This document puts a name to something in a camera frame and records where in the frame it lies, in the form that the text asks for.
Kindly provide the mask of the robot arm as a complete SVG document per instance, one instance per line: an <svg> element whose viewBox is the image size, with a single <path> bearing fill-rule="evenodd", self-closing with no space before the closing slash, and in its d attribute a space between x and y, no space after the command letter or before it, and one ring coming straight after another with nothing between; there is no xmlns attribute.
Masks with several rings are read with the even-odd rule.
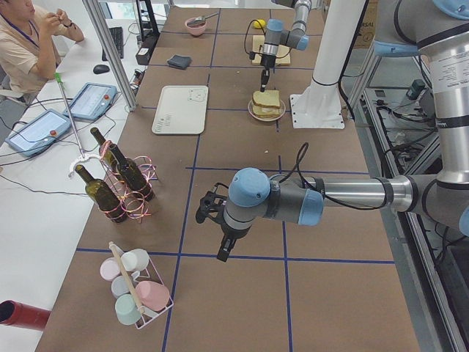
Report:
<svg viewBox="0 0 469 352"><path fill-rule="evenodd" d="M286 175L241 169L218 203L219 260L228 259L255 219L314 226L327 205L388 206L468 234L468 3L383 1L373 48L382 57L417 56L422 74L403 100L415 100L417 111L382 100L372 106L386 142L380 158L398 175L333 180L306 177L298 164Z"/></svg>
<svg viewBox="0 0 469 352"><path fill-rule="evenodd" d="M270 70L276 64L279 46L283 45L288 48L304 51L309 44L309 38L306 35L306 24L309 13L313 8L312 1L291 0L272 1L272 3L292 8L295 11L295 18L290 30L284 29L283 22L278 19L271 18L267 22L260 61L260 65L263 66L260 85L261 92L264 92L267 87Z"/></svg>

